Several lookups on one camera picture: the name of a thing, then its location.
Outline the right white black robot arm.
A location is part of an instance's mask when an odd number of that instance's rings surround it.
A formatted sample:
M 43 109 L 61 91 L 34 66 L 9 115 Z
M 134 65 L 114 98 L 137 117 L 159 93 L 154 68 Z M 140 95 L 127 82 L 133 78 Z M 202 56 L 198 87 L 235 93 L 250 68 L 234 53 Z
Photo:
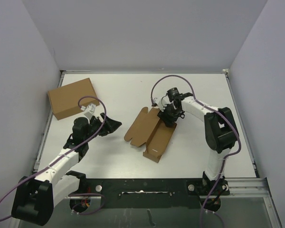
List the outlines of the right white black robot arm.
M 172 127 L 179 118 L 189 113 L 204 123 L 205 139 L 210 148 L 209 160 L 203 172 L 202 190 L 212 194 L 219 188 L 217 180 L 223 179 L 223 162 L 238 140 L 238 130 L 232 111 L 209 106 L 193 97 L 192 93 L 180 93 L 176 87 L 161 98 L 153 99 L 153 106 L 159 108 L 158 117 L 167 127 Z

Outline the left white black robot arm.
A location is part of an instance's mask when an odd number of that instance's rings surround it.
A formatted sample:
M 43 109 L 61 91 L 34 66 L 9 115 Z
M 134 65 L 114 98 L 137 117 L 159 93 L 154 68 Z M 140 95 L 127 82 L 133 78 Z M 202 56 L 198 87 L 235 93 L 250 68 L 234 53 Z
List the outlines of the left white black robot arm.
M 101 113 L 99 117 L 79 117 L 74 120 L 72 133 L 58 156 L 32 178 L 19 181 L 11 216 L 39 226 L 45 225 L 54 207 L 65 197 L 89 197 L 86 175 L 71 168 L 86 155 L 88 143 L 97 136 L 114 133 L 121 122 Z

